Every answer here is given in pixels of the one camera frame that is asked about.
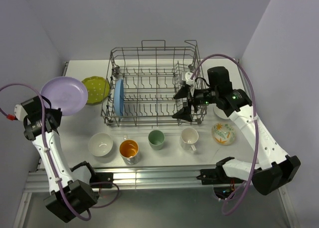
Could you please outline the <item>lilac plastic plate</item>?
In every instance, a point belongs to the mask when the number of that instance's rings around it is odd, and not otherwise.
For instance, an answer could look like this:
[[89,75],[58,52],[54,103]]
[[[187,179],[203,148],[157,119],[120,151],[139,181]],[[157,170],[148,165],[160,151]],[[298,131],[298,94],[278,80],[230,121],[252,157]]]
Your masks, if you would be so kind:
[[63,116],[71,116],[84,108],[88,100],[85,85],[72,77],[55,77],[44,84],[40,94],[47,98],[54,109],[61,109]]

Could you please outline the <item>green polka-dot plate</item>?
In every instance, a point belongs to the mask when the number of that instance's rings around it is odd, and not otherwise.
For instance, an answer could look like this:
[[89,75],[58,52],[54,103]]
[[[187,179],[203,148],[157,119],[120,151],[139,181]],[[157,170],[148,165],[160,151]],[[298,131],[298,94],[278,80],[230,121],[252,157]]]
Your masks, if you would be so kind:
[[82,80],[82,83],[87,88],[88,99],[87,105],[94,105],[103,102],[108,97],[110,92],[109,82],[100,76],[87,77]]

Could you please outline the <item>blue plastic plate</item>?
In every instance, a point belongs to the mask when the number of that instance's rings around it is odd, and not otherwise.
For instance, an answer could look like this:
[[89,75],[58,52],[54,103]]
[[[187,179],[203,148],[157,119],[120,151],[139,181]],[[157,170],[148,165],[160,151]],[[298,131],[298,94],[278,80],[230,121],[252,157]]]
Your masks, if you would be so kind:
[[116,82],[115,92],[114,92],[114,108],[115,114],[118,117],[123,116],[124,111],[124,81],[119,79]]

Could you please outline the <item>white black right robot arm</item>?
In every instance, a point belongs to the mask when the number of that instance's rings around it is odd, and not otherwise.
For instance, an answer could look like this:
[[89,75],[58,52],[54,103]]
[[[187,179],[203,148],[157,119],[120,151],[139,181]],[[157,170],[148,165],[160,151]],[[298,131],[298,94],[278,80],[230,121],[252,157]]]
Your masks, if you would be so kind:
[[202,184],[227,183],[231,179],[252,183],[262,195],[267,195],[289,183],[298,171],[301,162],[290,156],[270,135],[262,121],[253,113],[255,105],[242,89],[233,89],[228,70],[223,66],[208,69],[207,88],[196,89],[191,72],[180,75],[181,88],[174,99],[185,98],[183,108],[173,115],[174,119],[192,121],[192,111],[199,106],[216,104],[238,127],[253,151],[257,152],[258,163],[253,165],[227,157],[217,162],[208,175],[201,173],[197,178]]

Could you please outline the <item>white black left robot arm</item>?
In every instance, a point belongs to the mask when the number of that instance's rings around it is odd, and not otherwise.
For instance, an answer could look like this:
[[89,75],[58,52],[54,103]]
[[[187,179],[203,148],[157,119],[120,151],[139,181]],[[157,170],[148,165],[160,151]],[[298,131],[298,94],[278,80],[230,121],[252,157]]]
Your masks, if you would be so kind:
[[46,107],[49,104],[43,96],[35,96],[21,104],[26,111],[24,136],[40,154],[49,181],[50,195],[44,199],[44,204],[65,223],[75,217],[88,221],[90,217],[81,214],[96,206],[99,194],[94,189],[114,186],[113,173],[96,173],[86,161],[68,166],[57,131],[62,112]]

